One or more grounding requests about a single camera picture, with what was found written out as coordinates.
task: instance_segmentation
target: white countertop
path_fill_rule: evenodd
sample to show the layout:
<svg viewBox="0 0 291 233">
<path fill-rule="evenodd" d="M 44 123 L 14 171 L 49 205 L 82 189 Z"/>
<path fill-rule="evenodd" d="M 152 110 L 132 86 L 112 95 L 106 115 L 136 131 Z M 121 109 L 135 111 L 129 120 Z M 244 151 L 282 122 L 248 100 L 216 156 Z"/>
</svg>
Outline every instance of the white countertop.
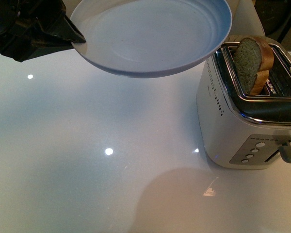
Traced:
<svg viewBox="0 0 291 233">
<path fill-rule="evenodd" d="M 74 50 L 0 55 L 0 233 L 291 233 L 291 164 L 207 158 L 203 65 L 133 79 Z"/>
</svg>

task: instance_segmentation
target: bread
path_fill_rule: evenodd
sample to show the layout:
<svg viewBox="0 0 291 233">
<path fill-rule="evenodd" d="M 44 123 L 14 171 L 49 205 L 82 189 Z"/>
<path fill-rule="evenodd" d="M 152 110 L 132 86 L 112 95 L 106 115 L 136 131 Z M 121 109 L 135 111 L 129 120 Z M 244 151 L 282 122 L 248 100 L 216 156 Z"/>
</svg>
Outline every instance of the bread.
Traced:
<svg viewBox="0 0 291 233">
<path fill-rule="evenodd" d="M 274 54 L 269 44 L 259 37 L 245 37 L 233 56 L 237 76 L 246 95 L 259 95 L 269 78 Z"/>
</svg>

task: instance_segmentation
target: toaster button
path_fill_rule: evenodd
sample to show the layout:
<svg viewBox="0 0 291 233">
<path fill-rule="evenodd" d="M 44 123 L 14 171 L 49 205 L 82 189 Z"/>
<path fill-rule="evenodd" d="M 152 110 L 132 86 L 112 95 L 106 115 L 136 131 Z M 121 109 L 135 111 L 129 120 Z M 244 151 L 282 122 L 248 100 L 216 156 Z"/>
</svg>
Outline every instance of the toaster button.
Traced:
<svg viewBox="0 0 291 233">
<path fill-rule="evenodd" d="M 258 151 L 259 151 L 259 149 L 257 149 L 257 148 L 251 150 L 252 153 L 257 153 Z"/>
<path fill-rule="evenodd" d="M 259 142 L 256 144 L 256 147 L 264 147 L 265 146 L 265 142 Z"/>
</svg>

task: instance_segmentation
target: white toaster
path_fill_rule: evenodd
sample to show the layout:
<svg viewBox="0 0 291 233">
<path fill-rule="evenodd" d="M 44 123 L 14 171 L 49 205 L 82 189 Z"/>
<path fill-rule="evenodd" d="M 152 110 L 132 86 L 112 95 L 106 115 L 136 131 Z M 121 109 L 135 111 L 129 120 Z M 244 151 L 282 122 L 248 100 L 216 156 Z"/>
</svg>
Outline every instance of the white toaster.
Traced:
<svg viewBox="0 0 291 233">
<path fill-rule="evenodd" d="M 291 57 L 264 38 L 274 66 L 263 92 L 247 96 L 233 63 L 243 37 L 229 36 L 205 62 L 196 97 L 206 153 L 218 165 L 236 169 L 265 169 L 280 157 L 291 163 Z"/>
</svg>

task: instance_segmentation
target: white plate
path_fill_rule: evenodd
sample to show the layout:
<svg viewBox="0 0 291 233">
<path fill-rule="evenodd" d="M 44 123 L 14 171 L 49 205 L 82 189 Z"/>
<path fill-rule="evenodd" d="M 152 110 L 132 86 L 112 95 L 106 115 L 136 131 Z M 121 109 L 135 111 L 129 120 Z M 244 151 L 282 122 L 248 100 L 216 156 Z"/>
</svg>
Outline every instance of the white plate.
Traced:
<svg viewBox="0 0 291 233">
<path fill-rule="evenodd" d="M 71 20 L 86 39 L 73 44 L 110 73 L 160 77 L 212 55 L 232 23 L 225 0 L 83 0 Z"/>
</svg>

